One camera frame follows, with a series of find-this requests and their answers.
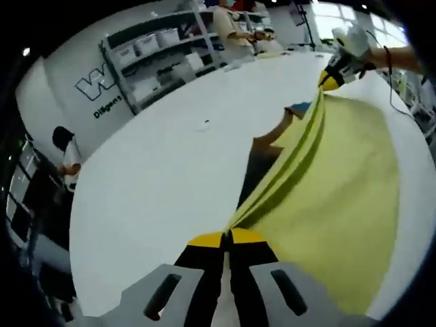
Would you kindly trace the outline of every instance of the wall logo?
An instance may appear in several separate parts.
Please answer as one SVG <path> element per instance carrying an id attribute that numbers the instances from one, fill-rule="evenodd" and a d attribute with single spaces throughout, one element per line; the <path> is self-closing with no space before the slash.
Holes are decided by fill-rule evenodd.
<path id="1" fill-rule="evenodd" d="M 95 111 L 94 117 L 98 119 L 101 115 L 110 112 L 111 107 L 121 100 L 122 97 L 120 95 L 118 97 L 115 97 L 111 102 L 109 102 L 105 106 L 102 106 L 99 110 Z"/>
<path id="2" fill-rule="evenodd" d="M 109 72 L 108 64 L 103 63 L 101 69 L 95 68 L 89 72 L 86 78 L 81 78 L 76 83 L 75 88 L 91 101 L 95 101 L 102 95 L 102 89 L 108 90 L 114 85 L 115 81 Z"/>

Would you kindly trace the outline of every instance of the shelving unit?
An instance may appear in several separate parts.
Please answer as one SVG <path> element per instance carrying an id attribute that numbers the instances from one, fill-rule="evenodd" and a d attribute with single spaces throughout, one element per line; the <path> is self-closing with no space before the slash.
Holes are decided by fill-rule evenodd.
<path id="1" fill-rule="evenodd" d="M 209 33 L 206 29 L 206 25 L 213 21 L 213 10 L 199 11 L 195 1 L 190 1 L 189 3 L 185 3 L 185 5 L 189 5 L 191 10 L 173 12 L 134 25 L 116 32 L 115 34 L 108 35 L 99 45 L 104 61 L 108 64 L 109 71 L 113 75 L 114 81 L 120 89 L 121 95 L 129 105 L 133 114 L 138 114 L 153 102 L 161 99 L 163 96 L 185 84 L 185 81 L 182 78 L 175 78 L 174 80 L 163 84 L 158 89 L 155 89 L 144 98 L 137 99 L 136 97 L 138 94 L 134 94 L 134 89 L 127 79 L 130 75 L 135 74 L 138 69 L 149 69 L 152 76 L 152 73 L 157 74 L 158 72 L 161 72 L 161 69 L 163 68 L 162 65 L 172 67 L 173 65 L 180 63 L 181 56 L 184 56 L 184 54 L 189 52 L 192 48 L 206 48 L 208 52 L 207 54 L 210 55 L 212 59 L 212 63 L 194 72 L 196 77 L 203 76 L 219 69 L 223 65 L 221 59 L 215 52 L 212 43 L 212 41 L 215 42 L 218 40 L 218 35 L 216 33 Z M 239 14 L 239 20 L 245 21 L 251 28 L 251 21 L 260 22 L 263 18 L 262 15 L 254 13 L 239 12 Z M 195 36 L 190 35 L 188 38 L 183 38 L 188 28 L 193 24 L 196 24 L 199 27 L 201 34 Z M 124 64 L 120 63 L 116 55 L 117 52 L 133 46 L 139 39 L 150 33 L 170 28 L 178 28 L 179 37 L 182 36 L 182 39 L 179 42 L 158 48 L 152 53 L 141 55 L 136 54 L 137 57 L 133 61 Z"/>

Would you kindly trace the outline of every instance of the black slot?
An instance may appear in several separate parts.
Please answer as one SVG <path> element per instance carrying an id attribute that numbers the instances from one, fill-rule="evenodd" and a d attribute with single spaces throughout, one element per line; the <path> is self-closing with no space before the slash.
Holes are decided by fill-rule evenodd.
<path id="1" fill-rule="evenodd" d="M 307 306 L 295 285 L 283 270 L 274 270 L 271 276 L 279 286 L 287 306 L 297 315 L 300 316 L 307 311 Z"/>
<path id="2" fill-rule="evenodd" d="M 157 291 L 152 296 L 150 303 L 144 310 L 144 315 L 152 320 L 158 321 L 161 319 L 160 312 L 165 308 L 171 294 L 175 290 L 177 284 L 181 280 L 181 276 L 171 274 L 168 275 Z"/>

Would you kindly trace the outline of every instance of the black hair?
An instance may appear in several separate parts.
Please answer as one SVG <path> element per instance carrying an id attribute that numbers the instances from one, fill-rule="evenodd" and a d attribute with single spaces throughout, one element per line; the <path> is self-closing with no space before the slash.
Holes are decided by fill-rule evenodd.
<path id="1" fill-rule="evenodd" d="M 62 126 L 58 126 L 53 131 L 53 144 L 61 151 L 65 152 L 69 141 L 72 140 L 74 134 Z"/>

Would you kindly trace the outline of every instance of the white shirt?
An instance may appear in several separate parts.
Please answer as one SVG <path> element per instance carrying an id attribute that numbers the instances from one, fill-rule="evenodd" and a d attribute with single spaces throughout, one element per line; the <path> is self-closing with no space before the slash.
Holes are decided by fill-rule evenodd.
<path id="1" fill-rule="evenodd" d="M 79 163 L 81 164 L 80 155 L 76 145 L 76 141 L 73 138 L 71 141 L 69 141 L 67 148 L 65 149 L 65 154 L 63 156 L 62 164 L 64 166 L 73 166 L 74 164 L 79 164 Z M 74 176 L 71 175 L 64 176 L 63 181 L 68 191 L 74 192 L 74 190 L 76 189 L 78 176 L 79 173 L 75 174 Z"/>

